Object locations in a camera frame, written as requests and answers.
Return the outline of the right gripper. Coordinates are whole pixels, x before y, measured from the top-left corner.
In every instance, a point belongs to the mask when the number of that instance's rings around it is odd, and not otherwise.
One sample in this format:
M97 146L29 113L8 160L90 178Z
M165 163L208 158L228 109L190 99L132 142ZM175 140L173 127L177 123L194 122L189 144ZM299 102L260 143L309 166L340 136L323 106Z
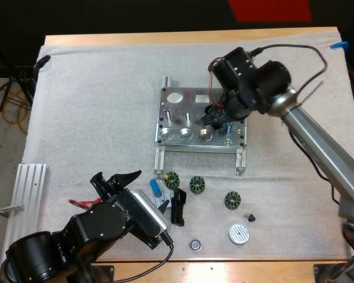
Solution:
M224 124L229 122L241 121L253 112L241 104L238 96L229 91L224 93L219 103L212 103L205 108L205 124Z

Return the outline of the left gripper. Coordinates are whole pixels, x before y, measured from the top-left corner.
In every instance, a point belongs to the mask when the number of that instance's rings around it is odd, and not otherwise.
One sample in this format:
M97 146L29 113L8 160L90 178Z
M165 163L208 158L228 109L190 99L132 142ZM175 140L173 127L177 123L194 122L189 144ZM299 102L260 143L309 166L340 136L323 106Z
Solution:
M105 180L103 174L99 172L91 178L90 183L102 201L117 205L125 213L124 234L131 233L150 249L155 249L162 241L160 233L163 231L162 217L158 213L160 211L164 214L170 201L163 201L157 208L141 196L140 192L129 190L127 186L141 173L141 170L126 174L117 173L109 180Z

